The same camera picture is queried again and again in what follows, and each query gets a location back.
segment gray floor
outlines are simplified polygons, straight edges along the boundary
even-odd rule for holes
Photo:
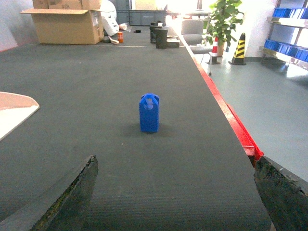
[[[308,181],[308,71],[277,60],[231,65],[232,54],[218,60],[212,79],[264,155]]]

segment red and white traffic cone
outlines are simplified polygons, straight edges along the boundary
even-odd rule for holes
[[[213,42],[213,49],[211,52],[211,61],[209,61],[207,64],[220,64],[220,62],[217,62],[217,46],[218,46],[218,38],[215,37],[215,41]]]

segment office chair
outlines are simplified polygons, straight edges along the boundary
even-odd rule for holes
[[[209,25],[209,19],[207,20],[206,28]],[[186,19],[182,21],[181,34],[185,39],[186,43],[189,45],[190,49],[194,54],[203,54],[200,64],[202,64],[205,54],[210,55],[210,66],[209,66],[209,76],[211,73],[212,65],[212,48],[206,46],[206,41],[203,38],[204,21],[201,19]]]

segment open cardboard box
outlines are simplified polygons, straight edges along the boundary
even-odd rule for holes
[[[32,0],[35,9],[48,9],[48,0]]]
[[[98,10],[27,9],[38,40],[47,44],[96,44],[103,40],[103,24]]]

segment black container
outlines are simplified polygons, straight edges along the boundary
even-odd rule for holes
[[[170,47],[170,48],[180,47],[180,40],[168,40],[167,39],[167,47]]]
[[[167,29],[154,29],[156,34],[156,48],[157,49],[167,49]]]
[[[156,43],[156,34],[154,33],[154,30],[157,28],[162,28],[161,26],[150,26],[150,37],[151,37],[151,43]]]

